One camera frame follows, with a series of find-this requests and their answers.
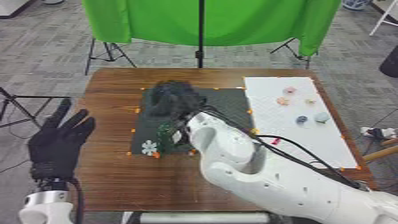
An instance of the sticker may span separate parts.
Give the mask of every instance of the sticker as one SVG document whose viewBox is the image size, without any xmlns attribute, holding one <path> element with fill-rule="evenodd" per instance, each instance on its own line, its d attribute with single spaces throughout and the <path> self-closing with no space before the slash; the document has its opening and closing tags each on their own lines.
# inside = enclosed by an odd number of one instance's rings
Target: sticker
<svg viewBox="0 0 398 224">
<path fill-rule="evenodd" d="M 180 140 L 182 140 L 182 138 L 184 138 L 182 132 L 177 131 L 177 133 L 175 133 L 175 135 L 173 135 L 173 142 L 178 143 Z"/>
<path fill-rule="evenodd" d="M 143 154 L 146 154 L 148 156 L 154 156 L 154 153 L 159 151 L 157 147 L 159 147 L 157 142 L 154 142 L 152 140 L 146 140 L 143 144 Z"/>
</svg>

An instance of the chair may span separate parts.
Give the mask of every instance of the chair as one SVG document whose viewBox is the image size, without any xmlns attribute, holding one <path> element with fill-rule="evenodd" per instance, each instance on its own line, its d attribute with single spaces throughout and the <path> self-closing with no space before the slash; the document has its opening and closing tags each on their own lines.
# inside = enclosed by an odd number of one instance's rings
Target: chair
<svg viewBox="0 0 398 224">
<path fill-rule="evenodd" d="M 388 10 L 386 10 L 386 13 L 385 13 L 385 15 L 383 15 L 383 18 L 381 18 L 381 20 L 379 20 L 379 22 L 377 22 L 377 26 L 376 26 L 376 28 L 374 28 L 374 30 L 372 30 L 370 36 L 374 36 L 374 34 L 376 34 L 376 32 L 377 32 L 377 29 L 379 29 L 383 23 L 388 23 L 390 25 L 398 26 L 397 23 L 392 23 L 390 21 L 386 21 L 386 17 L 388 17 L 388 15 L 390 15 L 390 12 L 393 11 L 397 5 L 398 5 L 398 0 L 395 0 L 395 2 L 392 3 L 392 6 L 390 6 L 390 8 L 388 8 Z"/>
</svg>

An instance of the orange dot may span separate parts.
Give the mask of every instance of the orange dot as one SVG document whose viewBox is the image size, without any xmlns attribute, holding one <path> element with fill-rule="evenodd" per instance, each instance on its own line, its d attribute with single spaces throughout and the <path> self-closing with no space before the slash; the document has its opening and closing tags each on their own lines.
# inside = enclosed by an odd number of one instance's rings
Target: orange dot
<svg viewBox="0 0 398 224">
<path fill-rule="evenodd" d="M 154 153 L 154 157 L 155 157 L 157 159 L 161 159 L 161 153 L 159 153 L 159 152 Z"/>
</svg>

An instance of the pink object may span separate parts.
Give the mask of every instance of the pink object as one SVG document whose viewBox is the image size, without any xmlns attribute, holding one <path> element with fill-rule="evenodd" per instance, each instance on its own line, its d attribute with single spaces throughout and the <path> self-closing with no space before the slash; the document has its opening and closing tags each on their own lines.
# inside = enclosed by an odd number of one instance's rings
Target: pink object
<svg viewBox="0 0 398 224">
<path fill-rule="evenodd" d="M 278 145 L 280 142 L 282 142 L 282 138 L 278 138 L 271 144 L 273 144 L 273 145 Z"/>
<path fill-rule="evenodd" d="M 290 100 L 289 100 L 285 97 L 280 97 L 280 98 L 278 98 L 278 103 L 280 103 L 283 106 L 289 106 L 289 105 L 290 105 Z"/>
<path fill-rule="evenodd" d="M 289 88 L 285 89 L 285 93 L 289 93 L 289 94 L 294 94 L 296 91 L 298 91 L 296 87 L 289 87 Z"/>
</svg>

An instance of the small figurine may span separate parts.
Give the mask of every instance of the small figurine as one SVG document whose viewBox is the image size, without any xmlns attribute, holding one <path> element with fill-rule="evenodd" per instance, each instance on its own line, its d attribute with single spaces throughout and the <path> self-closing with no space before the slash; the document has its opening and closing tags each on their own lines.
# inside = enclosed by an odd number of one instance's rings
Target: small figurine
<svg viewBox="0 0 398 224">
<path fill-rule="evenodd" d="M 305 124 L 308 122 L 308 117 L 306 116 L 301 116 L 298 119 L 296 119 L 296 122 L 298 124 Z"/>
<path fill-rule="evenodd" d="M 314 99 L 306 99 L 306 104 L 314 105 L 315 102 L 317 102 L 317 100 L 314 100 Z"/>
<path fill-rule="evenodd" d="M 330 121 L 330 119 L 331 119 L 331 115 L 330 115 L 330 113 L 328 112 L 322 112 L 322 113 L 319 113 L 317 115 L 315 115 L 315 121 L 319 122 L 319 123 L 328 123 L 328 121 Z"/>
<path fill-rule="evenodd" d="M 290 100 L 289 100 L 285 97 L 280 97 L 280 98 L 278 98 L 278 103 L 280 103 L 283 106 L 289 106 L 289 105 L 290 105 Z"/>
<path fill-rule="evenodd" d="M 294 94 L 298 89 L 296 89 L 296 87 L 289 87 L 283 91 L 285 91 L 285 93 Z"/>
</svg>

